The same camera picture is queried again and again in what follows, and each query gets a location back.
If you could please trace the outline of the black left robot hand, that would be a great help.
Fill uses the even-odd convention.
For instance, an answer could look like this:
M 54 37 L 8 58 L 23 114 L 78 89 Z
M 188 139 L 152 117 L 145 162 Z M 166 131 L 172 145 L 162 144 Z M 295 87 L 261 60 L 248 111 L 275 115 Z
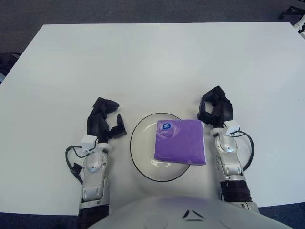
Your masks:
M 98 97 L 87 118 L 87 135 L 96 136 L 98 143 L 108 143 L 110 139 L 117 139 L 126 135 L 124 121 L 120 114 L 117 115 L 117 125 L 111 129 L 106 122 L 108 114 L 116 111 L 119 106 L 115 101 Z

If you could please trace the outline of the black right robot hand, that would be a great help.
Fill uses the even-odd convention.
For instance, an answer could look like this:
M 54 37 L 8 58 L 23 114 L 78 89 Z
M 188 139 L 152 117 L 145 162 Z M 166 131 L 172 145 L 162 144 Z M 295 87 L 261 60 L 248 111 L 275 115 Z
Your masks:
M 205 102 L 211 103 L 211 113 L 206 111 Z M 232 121 L 232 104 L 220 86 L 211 89 L 201 98 L 197 119 L 214 128 L 222 128 L 226 121 Z

